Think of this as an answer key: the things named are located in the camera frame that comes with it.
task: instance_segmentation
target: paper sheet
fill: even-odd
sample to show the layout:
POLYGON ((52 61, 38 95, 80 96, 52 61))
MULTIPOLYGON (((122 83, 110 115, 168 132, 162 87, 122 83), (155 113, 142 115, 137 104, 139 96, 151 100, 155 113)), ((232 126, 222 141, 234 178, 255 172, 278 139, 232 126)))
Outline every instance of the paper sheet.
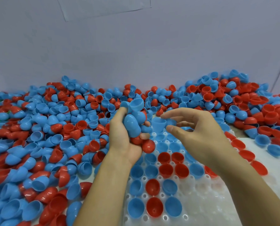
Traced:
POLYGON ((150 0, 58 0, 66 21, 140 10, 150 0))

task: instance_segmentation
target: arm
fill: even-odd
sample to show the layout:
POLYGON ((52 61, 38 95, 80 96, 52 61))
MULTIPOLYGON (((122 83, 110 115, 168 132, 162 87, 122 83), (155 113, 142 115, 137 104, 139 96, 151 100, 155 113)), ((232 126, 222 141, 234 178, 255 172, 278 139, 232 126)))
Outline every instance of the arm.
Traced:
POLYGON ((175 119, 177 127, 167 126, 166 130, 178 138, 196 160, 221 176, 244 226, 280 226, 280 199, 235 151, 209 112, 179 108, 161 117, 175 119), (182 126, 195 130, 189 133, 179 128, 182 126))
MULTIPOLYGON (((129 142, 122 120, 127 113, 120 108, 110 122, 109 152, 105 156, 91 189, 80 209, 74 226, 117 226, 132 166, 140 158, 142 148, 129 142)), ((140 134, 149 139, 148 133, 140 134)))

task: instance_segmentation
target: fingernail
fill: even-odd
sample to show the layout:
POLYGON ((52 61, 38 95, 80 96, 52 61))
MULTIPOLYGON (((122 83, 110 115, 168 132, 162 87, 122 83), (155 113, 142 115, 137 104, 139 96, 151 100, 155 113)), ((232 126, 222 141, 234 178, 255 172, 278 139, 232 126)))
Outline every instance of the fingernail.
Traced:
POLYGON ((167 129, 167 131, 171 132, 172 129, 173 129, 173 126, 172 126, 172 125, 168 125, 168 126, 166 127, 166 129, 167 129))

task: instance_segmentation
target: red ball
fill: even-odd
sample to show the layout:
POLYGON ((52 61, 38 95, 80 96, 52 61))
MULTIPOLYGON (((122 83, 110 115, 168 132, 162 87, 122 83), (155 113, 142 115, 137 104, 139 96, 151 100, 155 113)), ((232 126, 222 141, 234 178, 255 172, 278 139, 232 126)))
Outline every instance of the red ball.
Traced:
POLYGON ((156 144, 152 140, 143 140, 142 142, 142 151, 149 154, 153 152, 156 148, 156 144))

